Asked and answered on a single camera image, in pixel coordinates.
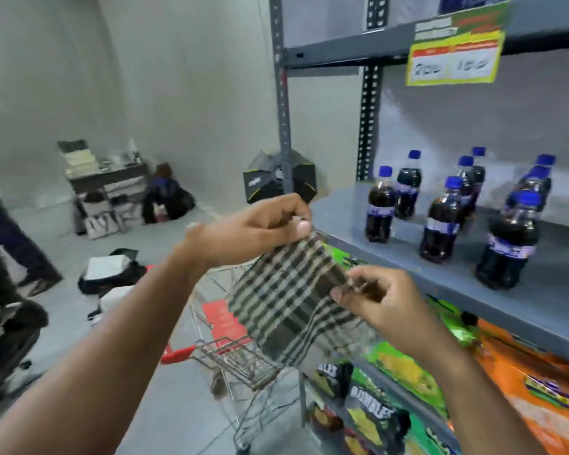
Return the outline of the person's right forearm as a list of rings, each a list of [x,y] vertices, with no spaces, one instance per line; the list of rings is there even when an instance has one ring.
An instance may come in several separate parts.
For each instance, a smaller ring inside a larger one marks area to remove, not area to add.
[[[486,374],[439,321],[414,354],[440,386],[462,455],[548,455]]]

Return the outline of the black snack packet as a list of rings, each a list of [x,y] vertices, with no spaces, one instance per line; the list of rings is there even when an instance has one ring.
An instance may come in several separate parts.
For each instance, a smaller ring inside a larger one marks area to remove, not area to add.
[[[361,437],[383,455],[403,455],[410,414],[392,406],[379,392],[353,383],[344,409]]]
[[[349,361],[320,363],[311,381],[332,398],[344,399],[350,389],[354,365]]]

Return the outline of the person's left forearm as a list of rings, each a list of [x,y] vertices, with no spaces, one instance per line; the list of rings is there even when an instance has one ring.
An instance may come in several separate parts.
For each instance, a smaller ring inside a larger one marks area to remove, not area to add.
[[[0,419],[0,455],[114,455],[192,289],[190,235]]]

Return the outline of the group of dark soda bottles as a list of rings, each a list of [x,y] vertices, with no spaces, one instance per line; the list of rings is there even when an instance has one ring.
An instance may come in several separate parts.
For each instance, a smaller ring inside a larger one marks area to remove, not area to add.
[[[475,146],[457,161],[456,172],[444,181],[443,193],[428,208],[419,255],[441,264],[455,250],[458,235],[476,210],[486,179],[486,169],[477,164],[486,148]],[[411,150],[396,176],[388,165],[379,167],[371,186],[366,209],[364,236],[385,244],[391,237],[394,218],[409,220],[415,214],[422,184],[421,151]],[[488,237],[475,269],[475,277],[493,290],[511,290],[534,255],[539,242],[539,216],[552,188],[551,169],[556,156],[541,154],[535,165],[517,182],[498,216],[490,221]]]

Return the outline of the person's left hand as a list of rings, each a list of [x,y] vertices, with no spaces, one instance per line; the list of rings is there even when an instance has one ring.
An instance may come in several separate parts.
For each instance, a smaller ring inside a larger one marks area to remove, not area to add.
[[[200,272],[242,264],[276,247],[266,247],[266,230],[293,218],[311,221],[311,210],[296,193],[264,199],[208,224],[190,226],[173,258]]]

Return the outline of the orange snack packet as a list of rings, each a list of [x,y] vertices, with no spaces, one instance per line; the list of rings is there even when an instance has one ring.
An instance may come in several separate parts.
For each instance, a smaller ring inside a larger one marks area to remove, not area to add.
[[[481,318],[479,363],[549,455],[569,455],[569,362]]]

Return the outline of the metal shopping cart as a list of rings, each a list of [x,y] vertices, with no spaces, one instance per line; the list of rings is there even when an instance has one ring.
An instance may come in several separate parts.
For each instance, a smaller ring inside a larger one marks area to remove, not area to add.
[[[187,309],[196,334],[186,347],[167,343],[161,365],[194,361],[209,373],[214,398],[228,398],[236,455],[250,455],[253,442],[300,399],[298,374],[260,352],[229,311],[236,282],[252,262],[210,270],[192,292]]]

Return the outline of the black backpack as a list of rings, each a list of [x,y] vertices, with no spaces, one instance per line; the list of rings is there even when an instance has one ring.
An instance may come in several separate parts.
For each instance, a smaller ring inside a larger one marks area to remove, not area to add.
[[[177,220],[196,207],[195,198],[172,178],[150,179],[142,200],[142,217],[145,224],[157,223],[153,206],[164,206],[169,220]]]

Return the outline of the black office chair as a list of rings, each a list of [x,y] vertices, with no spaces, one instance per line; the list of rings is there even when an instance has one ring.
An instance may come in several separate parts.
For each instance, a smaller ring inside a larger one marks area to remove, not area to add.
[[[49,324],[46,310],[33,300],[0,306],[0,402],[7,396],[7,380]]]

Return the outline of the black softbox light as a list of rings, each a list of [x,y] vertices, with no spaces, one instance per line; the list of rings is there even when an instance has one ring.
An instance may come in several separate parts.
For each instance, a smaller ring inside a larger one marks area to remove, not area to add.
[[[285,193],[280,155],[279,152],[261,151],[243,172],[248,204]],[[290,162],[294,191],[309,203],[317,195],[315,165],[296,150],[291,151]]]

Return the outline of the dark wooden desk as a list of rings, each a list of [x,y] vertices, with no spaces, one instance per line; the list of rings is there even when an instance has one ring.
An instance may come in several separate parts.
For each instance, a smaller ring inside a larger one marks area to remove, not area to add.
[[[146,178],[149,174],[150,166],[142,162],[134,166],[111,169],[75,178],[67,178],[67,182],[76,195],[82,195],[83,193],[103,190],[105,186],[110,184],[142,177]]]

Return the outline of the white box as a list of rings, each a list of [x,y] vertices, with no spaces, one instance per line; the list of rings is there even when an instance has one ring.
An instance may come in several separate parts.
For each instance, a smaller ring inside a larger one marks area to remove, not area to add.
[[[131,259],[123,254],[92,257],[88,261],[83,279],[85,281],[93,281],[118,276],[130,265]]]

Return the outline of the yellow and green price sign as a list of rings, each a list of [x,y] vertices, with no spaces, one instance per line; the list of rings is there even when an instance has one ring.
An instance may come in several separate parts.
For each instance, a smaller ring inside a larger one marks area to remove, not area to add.
[[[493,83],[510,16],[505,0],[417,22],[405,85]]]

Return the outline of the black bag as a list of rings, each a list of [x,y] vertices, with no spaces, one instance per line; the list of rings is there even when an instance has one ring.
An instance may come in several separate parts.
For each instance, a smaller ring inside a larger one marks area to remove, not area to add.
[[[83,275],[87,268],[82,271],[78,281],[77,287],[83,295],[97,295],[102,297],[114,288],[126,287],[135,285],[147,273],[147,268],[137,261],[139,251],[136,249],[119,248],[109,255],[123,254],[131,259],[131,265],[118,276],[112,276],[103,280],[85,281]]]

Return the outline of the person's right hand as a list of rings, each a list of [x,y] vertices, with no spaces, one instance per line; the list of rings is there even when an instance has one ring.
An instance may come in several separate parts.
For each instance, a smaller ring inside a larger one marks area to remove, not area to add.
[[[352,285],[366,297],[365,312],[352,312],[369,324],[396,349],[429,366],[440,349],[455,339],[437,312],[422,296],[404,270],[357,266],[348,271]]]

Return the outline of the stack of boxes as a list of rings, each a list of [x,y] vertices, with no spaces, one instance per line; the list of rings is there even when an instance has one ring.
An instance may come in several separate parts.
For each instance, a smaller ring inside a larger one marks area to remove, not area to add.
[[[58,141],[56,145],[64,157],[64,173],[68,180],[100,173],[99,162],[86,140]]]

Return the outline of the green snack packet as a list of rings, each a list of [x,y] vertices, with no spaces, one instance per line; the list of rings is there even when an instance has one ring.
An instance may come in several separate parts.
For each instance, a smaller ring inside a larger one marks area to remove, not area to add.
[[[395,382],[425,402],[445,420],[449,420],[444,395],[434,377],[410,356],[400,352],[388,342],[371,347],[364,358]]]

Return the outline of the black and beige checked cloth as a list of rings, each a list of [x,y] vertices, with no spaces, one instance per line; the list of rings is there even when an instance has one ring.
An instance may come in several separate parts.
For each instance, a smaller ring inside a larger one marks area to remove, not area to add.
[[[312,232],[259,257],[234,284],[228,304],[265,356],[310,374],[380,343],[367,321],[331,297],[334,288],[360,291]]]

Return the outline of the grey metal shelving rack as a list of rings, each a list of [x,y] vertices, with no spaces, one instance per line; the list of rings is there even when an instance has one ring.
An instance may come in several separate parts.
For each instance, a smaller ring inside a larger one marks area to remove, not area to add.
[[[285,47],[285,15],[282,0],[269,0],[271,37],[274,50],[274,68],[277,89],[280,149],[283,165],[291,167],[291,125],[289,116],[288,78],[294,70],[311,68],[376,68],[381,75],[384,67],[393,67],[407,59],[411,46],[415,45],[417,22],[397,27],[382,27],[350,36],[329,39],[310,45]],[[564,49],[569,43],[569,0],[512,0],[504,6],[504,29],[509,37],[505,52],[510,54],[543,53]],[[545,347],[549,352],[569,360],[569,239],[554,237],[546,250],[553,252],[552,259],[538,259],[538,268],[532,268],[529,282],[533,288],[522,285],[507,295],[486,288],[471,276],[469,258],[478,248],[478,233],[472,231],[462,244],[468,252],[455,257],[452,264],[429,264],[411,253],[411,244],[419,243],[419,228],[415,223],[397,225],[402,238],[395,239],[390,250],[380,250],[377,244],[369,244],[361,237],[360,219],[353,214],[360,209],[353,199],[368,191],[366,180],[372,174],[376,152],[372,151],[370,127],[377,125],[377,100],[374,109],[361,110],[359,128],[366,129],[359,136],[357,182],[352,187],[335,191],[313,206],[317,213],[314,224],[328,244],[371,264],[389,264],[410,272],[423,290],[441,290],[442,296],[456,307],[485,317],[501,328],[512,329],[524,340]],[[374,114],[369,123],[370,113]],[[569,227],[548,224],[546,236],[556,231],[569,233]]]

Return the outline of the white patterned bag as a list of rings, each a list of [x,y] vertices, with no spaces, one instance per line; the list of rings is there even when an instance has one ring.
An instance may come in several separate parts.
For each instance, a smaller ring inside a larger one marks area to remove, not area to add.
[[[121,224],[114,211],[105,211],[97,215],[90,215],[84,219],[83,223],[86,236],[91,241],[118,234],[122,231]]]

